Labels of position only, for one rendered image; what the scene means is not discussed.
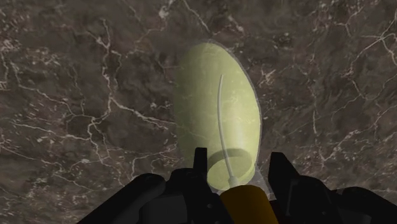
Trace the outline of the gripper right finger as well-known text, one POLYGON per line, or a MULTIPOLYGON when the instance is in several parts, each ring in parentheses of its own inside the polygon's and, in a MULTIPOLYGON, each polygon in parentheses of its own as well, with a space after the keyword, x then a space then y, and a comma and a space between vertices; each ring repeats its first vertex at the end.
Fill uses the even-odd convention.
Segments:
POLYGON ((358 186, 330 190, 281 152, 271 153, 268 182, 291 224, 397 224, 397 205, 358 186))

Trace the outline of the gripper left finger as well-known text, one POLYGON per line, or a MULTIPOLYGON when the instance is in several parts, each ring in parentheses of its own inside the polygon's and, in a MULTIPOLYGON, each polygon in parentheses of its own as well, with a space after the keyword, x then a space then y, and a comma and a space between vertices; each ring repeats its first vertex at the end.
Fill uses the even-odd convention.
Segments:
POLYGON ((169 180, 141 174, 77 224, 233 224, 207 183, 207 149, 196 148, 192 168, 169 180))

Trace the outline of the clear yellow-green pump bottle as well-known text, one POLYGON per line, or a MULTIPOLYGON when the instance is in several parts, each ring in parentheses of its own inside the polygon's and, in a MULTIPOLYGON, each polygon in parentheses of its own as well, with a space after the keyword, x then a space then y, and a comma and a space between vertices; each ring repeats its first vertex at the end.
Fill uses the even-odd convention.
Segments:
POLYGON ((220 190, 235 224, 279 224, 267 188, 251 185, 260 150, 261 110, 237 58, 213 41, 193 45, 175 75, 174 118, 187 165, 206 151, 204 179, 220 190))

